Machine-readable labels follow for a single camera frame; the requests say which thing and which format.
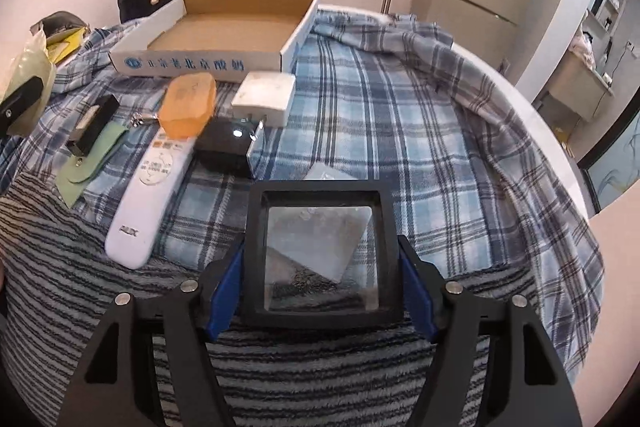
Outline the grey striped towel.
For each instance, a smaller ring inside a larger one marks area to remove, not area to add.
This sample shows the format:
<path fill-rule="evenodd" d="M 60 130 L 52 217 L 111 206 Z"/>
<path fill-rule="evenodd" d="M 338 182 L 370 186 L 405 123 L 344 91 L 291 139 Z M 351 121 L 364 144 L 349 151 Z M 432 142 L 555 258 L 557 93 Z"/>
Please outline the grey striped towel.
<path fill-rule="evenodd" d="M 162 295 L 189 275 L 162 259 L 137 272 L 115 265 L 101 253 L 104 235 L 30 174 L 2 195 L 8 325 L 1 360 L 46 426 L 58 421 L 70 377 L 114 298 Z M 404 425 L 434 352 L 409 323 L 307 342 L 233 323 L 208 346 L 241 426 Z"/>

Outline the white plastic bag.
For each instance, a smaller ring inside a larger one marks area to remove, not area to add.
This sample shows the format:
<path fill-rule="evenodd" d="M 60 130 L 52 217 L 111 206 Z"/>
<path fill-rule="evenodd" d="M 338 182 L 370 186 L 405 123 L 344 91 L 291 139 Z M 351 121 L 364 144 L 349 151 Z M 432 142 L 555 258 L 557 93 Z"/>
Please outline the white plastic bag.
<path fill-rule="evenodd" d="M 1 79 L 1 138 L 32 133 L 49 102 L 55 73 L 46 34 L 39 29 Z"/>

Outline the yellow packaging box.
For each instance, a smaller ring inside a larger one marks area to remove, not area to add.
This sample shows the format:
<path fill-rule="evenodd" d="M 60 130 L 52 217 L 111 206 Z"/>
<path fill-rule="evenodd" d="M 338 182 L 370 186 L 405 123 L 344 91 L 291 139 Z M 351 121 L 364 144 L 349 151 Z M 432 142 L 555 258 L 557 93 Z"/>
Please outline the yellow packaging box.
<path fill-rule="evenodd" d="M 47 54 L 49 61 L 58 65 L 76 53 L 85 40 L 85 28 L 79 28 L 73 32 L 66 32 L 51 37 L 47 40 Z"/>

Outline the glass bathroom door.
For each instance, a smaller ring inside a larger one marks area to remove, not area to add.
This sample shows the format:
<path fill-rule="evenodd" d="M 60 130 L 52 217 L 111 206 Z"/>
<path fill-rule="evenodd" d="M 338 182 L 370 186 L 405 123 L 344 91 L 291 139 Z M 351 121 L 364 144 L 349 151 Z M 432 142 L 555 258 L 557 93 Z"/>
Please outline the glass bathroom door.
<path fill-rule="evenodd" d="M 615 202 L 639 180 L 639 91 L 578 162 L 578 168 L 594 213 Z"/>

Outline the orange translucent plastic box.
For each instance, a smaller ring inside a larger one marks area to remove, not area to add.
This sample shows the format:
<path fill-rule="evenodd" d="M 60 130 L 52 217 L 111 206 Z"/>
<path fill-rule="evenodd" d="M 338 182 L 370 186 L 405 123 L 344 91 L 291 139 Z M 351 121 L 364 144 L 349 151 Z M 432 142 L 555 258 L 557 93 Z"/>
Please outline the orange translucent plastic box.
<path fill-rule="evenodd" d="M 157 113 L 160 127 L 171 140 L 197 138 L 216 102 L 216 81 L 209 72 L 179 76 L 169 83 Z"/>

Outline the black square display frame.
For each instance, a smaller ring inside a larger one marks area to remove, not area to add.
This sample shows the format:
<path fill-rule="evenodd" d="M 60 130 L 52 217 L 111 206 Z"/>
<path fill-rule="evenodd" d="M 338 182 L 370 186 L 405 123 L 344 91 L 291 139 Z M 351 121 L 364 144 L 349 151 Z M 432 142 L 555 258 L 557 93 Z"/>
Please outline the black square display frame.
<path fill-rule="evenodd" d="M 402 317 L 399 246 L 381 181 L 250 188 L 242 317 L 265 329 L 372 329 Z"/>

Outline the shallow cardboard box tray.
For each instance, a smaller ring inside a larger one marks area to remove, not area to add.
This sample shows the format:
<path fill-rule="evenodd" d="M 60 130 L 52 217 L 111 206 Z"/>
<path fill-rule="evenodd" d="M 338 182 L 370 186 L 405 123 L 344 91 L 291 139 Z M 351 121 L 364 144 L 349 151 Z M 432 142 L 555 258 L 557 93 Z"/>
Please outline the shallow cardboard box tray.
<path fill-rule="evenodd" d="M 172 0 L 110 49 L 129 77 L 209 72 L 240 83 L 249 72 L 292 74 L 319 0 Z"/>

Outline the white AUX remote control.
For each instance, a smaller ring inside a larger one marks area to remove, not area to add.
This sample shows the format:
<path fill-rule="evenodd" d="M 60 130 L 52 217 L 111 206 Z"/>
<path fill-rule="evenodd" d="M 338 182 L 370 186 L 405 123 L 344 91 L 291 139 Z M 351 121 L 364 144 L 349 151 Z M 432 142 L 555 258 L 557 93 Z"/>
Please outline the white AUX remote control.
<path fill-rule="evenodd" d="M 149 261 L 165 212 L 188 169 L 195 138 L 169 139 L 157 131 L 119 202 L 105 239 L 105 254 L 137 270 Z"/>

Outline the green leather pouch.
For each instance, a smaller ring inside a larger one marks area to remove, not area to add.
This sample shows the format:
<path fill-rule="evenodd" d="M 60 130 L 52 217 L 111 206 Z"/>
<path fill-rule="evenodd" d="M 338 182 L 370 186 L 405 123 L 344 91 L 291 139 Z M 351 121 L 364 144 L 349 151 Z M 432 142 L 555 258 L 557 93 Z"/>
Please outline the green leather pouch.
<path fill-rule="evenodd" d="M 107 159 L 122 144 L 127 132 L 128 128 L 122 124 L 110 122 L 86 156 L 72 155 L 66 160 L 56 175 L 55 186 L 67 208 L 72 208 L 88 184 L 96 179 Z"/>

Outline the white square power adapter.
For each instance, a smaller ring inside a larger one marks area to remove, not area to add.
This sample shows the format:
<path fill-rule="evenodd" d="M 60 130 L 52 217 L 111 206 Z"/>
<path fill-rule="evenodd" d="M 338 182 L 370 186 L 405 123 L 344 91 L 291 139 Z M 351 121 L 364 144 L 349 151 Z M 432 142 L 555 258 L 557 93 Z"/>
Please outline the white square power adapter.
<path fill-rule="evenodd" d="M 266 127 L 288 123 L 296 77 L 286 72 L 249 72 L 231 102 L 234 118 L 262 121 Z"/>

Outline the silver nail clipper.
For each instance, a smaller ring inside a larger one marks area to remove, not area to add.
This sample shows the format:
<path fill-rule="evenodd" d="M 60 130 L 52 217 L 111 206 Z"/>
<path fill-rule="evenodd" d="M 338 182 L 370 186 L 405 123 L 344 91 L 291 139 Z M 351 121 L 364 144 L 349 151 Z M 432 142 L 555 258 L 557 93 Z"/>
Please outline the silver nail clipper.
<path fill-rule="evenodd" d="M 129 121 L 130 128 L 149 126 L 149 124 L 157 124 L 158 117 L 153 113 L 134 113 Z"/>

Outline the blue plaid cloth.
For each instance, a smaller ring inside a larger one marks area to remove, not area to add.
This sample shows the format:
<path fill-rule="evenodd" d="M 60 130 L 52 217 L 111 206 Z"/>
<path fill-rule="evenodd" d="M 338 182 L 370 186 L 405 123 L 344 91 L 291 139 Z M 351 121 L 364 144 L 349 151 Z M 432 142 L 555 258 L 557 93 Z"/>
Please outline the blue plaid cloth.
<path fill-rule="evenodd" d="M 137 272 L 104 254 L 104 236 L 152 130 L 132 132 L 65 206 L 54 185 L 66 140 L 97 98 L 119 117 L 157 108 L 162 78 L 116 72 L 110 52 L 136 20 L 93 31 L 61 68 L 32 135 L 1 147 L 6 370 L 18 389 L 60 397 L 111 295 L 166 285 L 222 256 L 245 223 L 250 184 L 193 166 Z M 288 124 L 266 134 L 257 174 L 299 179 L 317 164 L 380 180 L 419 256 L 484 295 L 521 291 L 568 377 L 585 363 L 603 299 L 597 239 L 544 152 L 490 77 L 441 29 L 408 16 L 319 11 L 299 51 Z"/>

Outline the grey pouch bag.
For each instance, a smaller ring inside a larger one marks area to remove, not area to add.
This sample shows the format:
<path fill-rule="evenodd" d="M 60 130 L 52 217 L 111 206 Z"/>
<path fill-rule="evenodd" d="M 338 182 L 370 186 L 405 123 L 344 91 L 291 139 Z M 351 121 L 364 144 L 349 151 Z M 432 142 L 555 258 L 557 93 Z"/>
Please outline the grey pouch bag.
<path fill-rule="evenodd" d="M 43 17 L 29 28 L 33 36 L 40 30 L 46 36 L 47 44 L 50 44 L 58 43 L 78 30 L 85 34 L 89 30 L 89 25 L 71 12 L 58 11 Z"/>

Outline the bathroom vanity cabinet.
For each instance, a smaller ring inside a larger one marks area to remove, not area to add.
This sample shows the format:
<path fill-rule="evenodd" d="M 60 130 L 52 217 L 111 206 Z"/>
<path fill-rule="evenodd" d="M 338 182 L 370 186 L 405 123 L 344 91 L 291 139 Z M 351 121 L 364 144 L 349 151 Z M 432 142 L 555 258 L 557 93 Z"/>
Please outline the bathroom vanity cabinet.
<path fill-rule="evenodd" d="M 566 51 L 550 76 L 546 91 L 583 121 L 592 121 L 601 104 L 613 98 L 611 86 L 576 54 Z"/>

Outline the black cube charger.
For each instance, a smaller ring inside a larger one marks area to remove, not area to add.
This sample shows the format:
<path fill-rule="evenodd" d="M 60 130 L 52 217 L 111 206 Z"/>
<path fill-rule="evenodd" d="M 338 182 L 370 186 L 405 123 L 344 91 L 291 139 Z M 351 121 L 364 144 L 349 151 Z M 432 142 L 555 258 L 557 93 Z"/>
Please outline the black cube charger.
<path fill-rule="evenodd" d="M 196 139 L 194 155 L 209 171 L 253 180 L 264 143 L 262 121 L 213 117 Z"/>

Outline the small black rectangular box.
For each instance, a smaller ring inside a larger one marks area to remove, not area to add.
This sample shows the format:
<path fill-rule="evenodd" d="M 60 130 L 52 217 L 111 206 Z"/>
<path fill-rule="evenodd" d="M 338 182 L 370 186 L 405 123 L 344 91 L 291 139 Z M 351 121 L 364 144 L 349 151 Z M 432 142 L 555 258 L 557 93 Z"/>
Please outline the small black rectangular box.
<path fill-rule="evenodd" d="M 118 108 L 119 101 L 114 95 L 98 98 L 78 120 L 66 142 L 67 150 L 74 156 L 86 157 Z"/>

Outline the grey card booklet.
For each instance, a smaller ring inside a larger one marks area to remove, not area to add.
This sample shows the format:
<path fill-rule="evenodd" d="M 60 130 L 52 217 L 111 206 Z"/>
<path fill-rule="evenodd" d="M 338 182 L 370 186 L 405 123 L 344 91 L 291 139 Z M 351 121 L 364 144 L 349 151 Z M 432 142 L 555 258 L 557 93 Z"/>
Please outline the grey card booklet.
<path fill-rule="evenodd" d="M 330 167 L 326 164 L 322 164 L 322 162 L 315 162 L 314 165 L 310 167 L 306 176 L 304 176 L 305 181 L 352 181 L 355 180 L 354 176 L 343 172 L 341 170 L 337 170 L 333 167 Z"/>

